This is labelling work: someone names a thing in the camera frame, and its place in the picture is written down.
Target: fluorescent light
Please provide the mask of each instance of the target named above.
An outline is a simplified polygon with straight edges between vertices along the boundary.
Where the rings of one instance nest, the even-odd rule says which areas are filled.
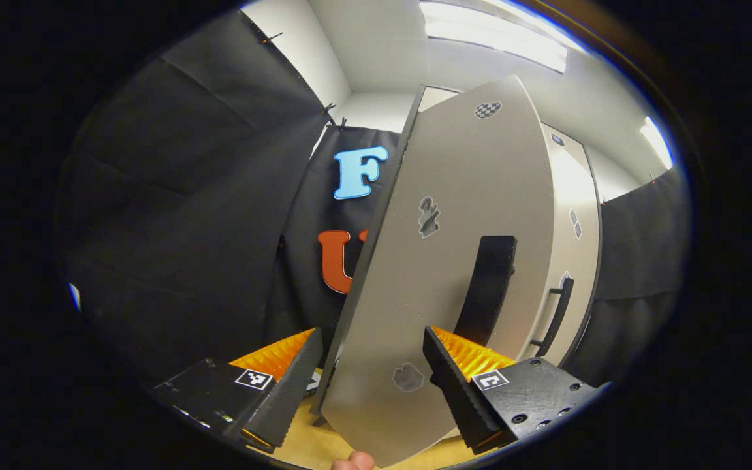
[[[430,38],[472,42],[565,72],[567,48],[505,19],[448,3],[420,2]]]
[[[512,3],[507,2],[506,0],[483,0],[486,3],[489,3],[490,5],[493,5],[495,7],[500,8],[501,10],[504,10],[505,12],[512,13],[513,15],[516,15],[516,17],[519,17],[526,23],[531,24],[532,26],[536,27],[537,29],[540,29],[544,33],[546,33],[548,36],[552,37],[553,39],[556,39],[556,41],[559,42],[559,44],[564,44],[568,48],[572,48],[572,50],[577,50],[579,52],[585,52],[583,50],[582,46],[576,43],[573,39],[565,35],[561,32],[561,30],[558,29],[553,23],[546,20],[545,18],[541,18],[534,12],[531,12],[530,10],[527,10],[526,8],[520,8],[516,5],[513,5]]]
[[[654,125],[654,121],[650,117],[646,116],[646,124],[640,128],[640,133],[648,140],[648,145],[654,149],[654,153],[663,162],[663,166],[668,170],[672,168],[672,156],[669,154],[669,148],[666,146],[666,140],[663,140],[663,134]]]

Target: black handle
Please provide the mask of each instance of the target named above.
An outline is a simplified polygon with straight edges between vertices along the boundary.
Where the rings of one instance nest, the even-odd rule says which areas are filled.
[[[507,295],[507,286],[510,285],[516,244],[516,238],[511,235],[486,235],[480,238],[469,291],[454,327],[457,336],[479,345],[489,342]]]
[[[547,328],[547,334],[541,341],[532,339],[531,345],[538,346],[538,352],[535,353],[535,357],[542,357],[550,350],[550,346],[553,344],[553,339],[556,338],[556,333],[559,332],[562,319],[565,318],[565,312],[567,312],[567,303],[571,299],[571,292],[573,292],[573,279],[569,277],[562,283],[561,289],[550,289],[551,294],[560,294],[559,303],[556,304],[556,312],[553,313],[553,319],[550,322],[550,327]]]

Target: finger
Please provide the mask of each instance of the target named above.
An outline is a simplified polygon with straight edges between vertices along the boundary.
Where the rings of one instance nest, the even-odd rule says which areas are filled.
[[[367,452],[353,452],[347,459],[349,459],[350,462],[356,464],[358,470],[373,470],[373,465],[375,464],[373,457],[371,457]]]
[[[337,459],[332,462],[332,470],[358,470],[356,464],[349,460]]]

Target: ceiling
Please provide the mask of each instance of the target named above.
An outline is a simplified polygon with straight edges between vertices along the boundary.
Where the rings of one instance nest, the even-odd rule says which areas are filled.
[[[481,0],[450,0],[519,23]],[[665,171],[640,134],[650,105],[601,57],[569,50],[558,74],[472,44],[428,39],[418,0],[310,0],[354,92],[416,93],[421,84],[468,90],[516,74],[543,122],[596,147],[639,182]]]

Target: black curtain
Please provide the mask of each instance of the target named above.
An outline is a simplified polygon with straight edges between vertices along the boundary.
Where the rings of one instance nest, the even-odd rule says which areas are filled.
[[[671,315],[691,203],[685,176],[674,167],[600,207],[603,247],[591,318],[565,365],[574,377],[592,386],[617,380]]]
[[[241,11],[143,66],[81,128],[57,231],[83,312],[144,380],[262,346],[322,104]]]
[[[326,128],[298,188],[278,247],[263,328],[265,343],[318,326],[323,330],[326,354],[347,295],[325,285],[317,236],[328,230],[350,234],[344,252],[344,271],[352,277],[363,246],[358,241],[358,233],[370,228],[379,197],[399,170],[401,155],[396,149],[399,141],[400,134],[395,132],[357,127]],[[379,161],[376,181],[368,181],[370,194],[334,199],[332,193],[338,188],[340,175],[335,155],[374,146],[387,149],[388,159]]]

